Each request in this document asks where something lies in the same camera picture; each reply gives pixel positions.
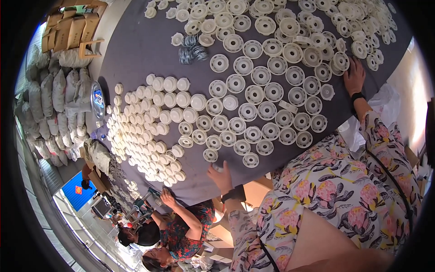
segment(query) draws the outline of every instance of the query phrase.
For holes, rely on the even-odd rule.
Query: gray table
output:
[[[232,64],[237,57],[243,55],[242,51],[234,54],[229,53],[223,48],[222,42],[216,39],[214,45],[208,47],[207,51],[210,57],[218,53],[228,57],[230,67],[225,72],[220,74],[213,72],[210,69],[209,61],[196,61],[192,65],[181,65],[178,58],[179,48],[171,45],[171,36],[176,32],[185,33],[185,23],[178,22],[176,19],[166,19],[165,15],[167,9],[158,10],[156,17],[147,19],[144,17],[146,5],[147,1],[132,1],[130,3],[108,44],[99,78],[102,88],[106,88],[106,91],[108,91],[108,100],[113,103],[113,98],[116,95],[114,87],[117,83],[123,84],[124,93],[122,96],[124,96],[127,91],[134,91],[138,86],[146,85],[145,78],[150,73],[162,77],[173,76],[177,79],[187,77],[191,82],[189,88],[191,95],[201,93],[205,94],[207,99],[211,98],[208,93],[210,82],[216,79],[225,81],[229,75],[234,74]],[[169,3],[169,7],[175,7],[176,5],[176,2]],[[295,14],[300,12],[297,2],[288,2],[287,8],[293,10]],[[314,15],[322,18],[325,25],[324,30],[328,30],[334,33],[337,38],[340,38],[331,19],[323,11],[316,10]],[[398,31],[395,31],[397,42],[385,45],[380,38],[380,49],[385,57],[384,64],[380,66],[378,71],[373,72],[367,68],[366,62],[363,61],[367,72],[363,92],[368,99],[379,90],[397,67],[412,37],[411,30],[401,14],[393,14],[393,19],[398,26]],[[266,37],[259,34],[254,27],[255,20],[251,19],[251,21],[252,25],[250,30],[244,33],[238,33],[244,41],[258,40],[263,42],[273,37],[273,35]],[[351,55],[350,45],[352,41],[350,38],[345,40],[348,48],[347,54]],[[253,61],[255,66],[266,66],[267,60],[268,56],[263,54],[260,58]],[[314,75],[313,68],[306,67],[301,62],[297,65],[302,67],[305,71],[305,76]],[[246,80],[246,86],[253,84],[250,76],[244,78]],[[288,101],[287,93],[292,86],[286,82],[284,75],[272,75],[272,81],[278,82],[284,87],[283,99]],[[319,134],[314,133],[311,129],[308,130],[313,135],[314,144],[329,135],[351,116],[350,98],[344,88],[342,78],[332,76],[332,79],[328,83],[333,85],[335,89],[335,96],[332,101],[322,100],[323,109],[321,114],[328,119],[328,127],[324,132]],[[236,96],[239,99],[239,105],[246,102],[244,92],[236,94]],[[278,106],[278,103],[275,104],[278,110],[280,110],[281,107]],[[125,105],[125,102],[123,102],[121,108],[123,109]],[[298,110],[305,111],[305,108],[299,107]],[[237,110],[224,110],[222,114],[226,115],[228,119],[238,115]],[[247,125],[256,125],[261,128],[265,123],[266,121],[257,117],[253,122],[248,122]],[[171,123],[169,126],[170,132],[168,135],[159,135],[154,139],[164,141],[168,147],[171,147],[177,143],[180,133],[178,132],[176,123]],[[207,134],[210,135],[213,133],[216,132],[212,129]],[[235,154],[232,147],[222,147],[219,150],[217,164],[222,165],[222,161],[227,160],[231,168],[233,185],[239,185],[255,180],[267,172],[279,166],[283,166],[289,160],[304,151],[297,147],[296,144],[286,146],[282,145],[278,140],[275,140],[273,143],[274,152],[266,157],[259,156],[260,164],[256,168],[250,169],[245,167],[242,163],[242,157]],[[108,141],[106,141],[105,144],[108,148],[111,147]],[[220,193],[213,181],[206,175],[208,163],[202,157],[202,152],[206,148],[205,145],[195,144],[192,148],[186,148],[184,157],[180,159],[187,179],[174,184],[171,189],[176,197],[187,205],[193,205],[213,198]],[[251,150],[255,151],[255,145],[251,145]],[[135,180],[138,183],[139,191],[142,194],[145,193],[148,186],[159,191],[162,189],[163,183],[146,181],[144,174],[140,173],[136,166],[132,167],[124,161],[122,162],[122,168],[125,170],[129,179]]]

